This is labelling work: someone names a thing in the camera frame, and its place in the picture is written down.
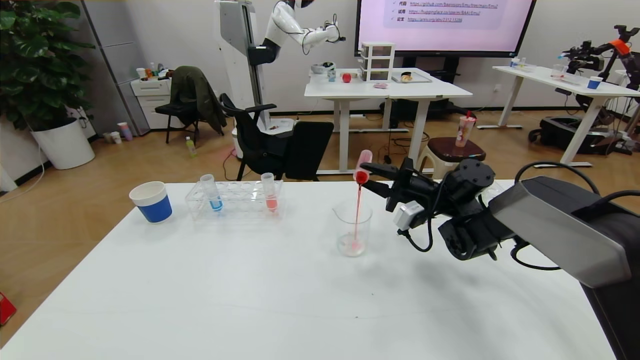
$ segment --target white plant pot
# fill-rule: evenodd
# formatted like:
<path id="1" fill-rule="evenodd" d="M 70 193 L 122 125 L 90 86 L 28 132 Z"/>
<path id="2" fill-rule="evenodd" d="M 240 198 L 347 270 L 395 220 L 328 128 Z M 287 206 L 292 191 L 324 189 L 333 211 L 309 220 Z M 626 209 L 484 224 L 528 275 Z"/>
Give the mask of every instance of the white plant pot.
<path id="1" fill-rule="evenodd" d="M 95 157 L 78 120 L 56 129 L 32 131 L 31 134 L 58 170 L 78 167 Z"/>

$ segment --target black office chair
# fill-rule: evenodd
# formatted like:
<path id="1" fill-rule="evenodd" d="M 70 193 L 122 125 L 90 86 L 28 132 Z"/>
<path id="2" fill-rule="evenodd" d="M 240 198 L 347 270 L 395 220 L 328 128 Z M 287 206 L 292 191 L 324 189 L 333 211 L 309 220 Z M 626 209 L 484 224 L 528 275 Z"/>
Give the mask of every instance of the black office chair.
<path id="1" fill-rule="evenodd" d="M 242 180 L 245 166 L 257 174 L 271 172 L 276 180 L 284 174 L 289 179 L 318 180 L 316 172 L 333 133 L 332 123 L 299 122 L 292 136 L 280 138 L 263 133 L 257 125 L 260 113 L 276 108 L 274 104 L 241 110 L 226 94 L 220 96 L 220 101 L 223 111 L 236 118 L 238 143 L 243 152 L 238 181 Z"/>
<path id="2" fill-rule="evenodd" d="M 165 143 L 169 143 L 169 133 L 171 131 L 187 131 L 193 133 L 193 143 L 196 144 L 198 136 L 200 136 L 200 130 L 198 130 L 198 121 L 200 120 L 200 114 L 198 112 L 197 102 L 172 102 L 170 104 L 158 106 L 156 113 L 169 115 L 169 119 L 166 122 L 166 140 Z M 171 127 L 171 117 L 175 116 L 184 124 L 182 128 Z M 187 130 L 189 125 L 192 125 L 194 130 Z"/>

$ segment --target blue and white cup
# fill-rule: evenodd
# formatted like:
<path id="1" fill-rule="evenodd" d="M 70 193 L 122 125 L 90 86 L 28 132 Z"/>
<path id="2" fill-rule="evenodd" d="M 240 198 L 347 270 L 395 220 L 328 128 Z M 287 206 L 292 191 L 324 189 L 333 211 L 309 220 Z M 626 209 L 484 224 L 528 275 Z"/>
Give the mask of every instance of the blue and white cup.
<path id="1" fill-rule="evenodd" d="M 137 186 L 131 190 L 129 198 L 152 224 L 165 221 L 173 213 L 166 186 L 162 181 L 151 181 Z"/>
<path id="2" fill-rule="evenodd" d="M 589 84 L 587 85 L 587 87 L 595 90 L 598 88 L 598 86 L 600 86 L 602 80 L 603 79 L 600 76 L 591 76 L 591 78 L 589 78 Z"/>

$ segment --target projector screen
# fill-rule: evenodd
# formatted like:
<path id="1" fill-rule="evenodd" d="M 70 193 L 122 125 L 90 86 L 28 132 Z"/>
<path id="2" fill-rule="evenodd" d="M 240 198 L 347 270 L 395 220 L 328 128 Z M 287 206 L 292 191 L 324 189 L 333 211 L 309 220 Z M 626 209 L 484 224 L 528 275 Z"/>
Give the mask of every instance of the projector screen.
<path id="1" fill-rule="evenodd" d="M 400 56 L 517 55 L 536 0 L 358 0 L 356 55 L 366 41 Z"/>

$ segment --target green jacket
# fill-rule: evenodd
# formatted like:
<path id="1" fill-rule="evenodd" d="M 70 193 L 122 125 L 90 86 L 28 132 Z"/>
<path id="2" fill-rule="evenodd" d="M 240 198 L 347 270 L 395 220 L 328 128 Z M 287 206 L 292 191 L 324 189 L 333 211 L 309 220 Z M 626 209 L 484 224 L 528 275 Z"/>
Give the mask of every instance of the green jacket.
<path id="1" fill-rule="evenodd" d="M 211 85 L 202 71 L 194 66 L 181 66 L 173 71 L 171 102 L 198 102 L 200 118 L 222 134 L 227 118 Z"/>

